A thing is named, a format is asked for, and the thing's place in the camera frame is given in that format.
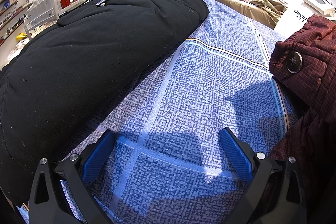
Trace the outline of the black padded jacket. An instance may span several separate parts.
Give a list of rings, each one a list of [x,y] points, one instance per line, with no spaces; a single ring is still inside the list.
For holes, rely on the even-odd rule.
[[[29,200],[40,159],[64,159],[79,128],[206,19],[203,0],[92,0],[1,70],[1,190]]]

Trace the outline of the white device with lettering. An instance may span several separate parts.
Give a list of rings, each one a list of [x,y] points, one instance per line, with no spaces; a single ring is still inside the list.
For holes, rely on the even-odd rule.
[[[283,13],[274,31],[286,39],[299,31],[312,15],[335,20],[335,5],[328,0],[298,0]]]

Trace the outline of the blue checkered bed sheet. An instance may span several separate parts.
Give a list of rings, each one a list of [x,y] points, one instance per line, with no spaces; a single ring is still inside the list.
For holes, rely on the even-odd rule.
[[[116,135],[89,183],[115,223],[221,222],[247,185],[220,147],[219,131],[229,127],[268,153],[296,120],[268,69],[282,37],[218,1],[203,1],[203,23],[77,132],[70,152],[105,130]]]

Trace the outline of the maroon quilted jacket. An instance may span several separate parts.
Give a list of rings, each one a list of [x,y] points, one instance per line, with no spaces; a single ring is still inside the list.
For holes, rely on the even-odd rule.
[[[324,221],[335,212],[335,23],[312,15],[276,43],[269,71],[307,106],[270,155],[296,159],[308,219]]]

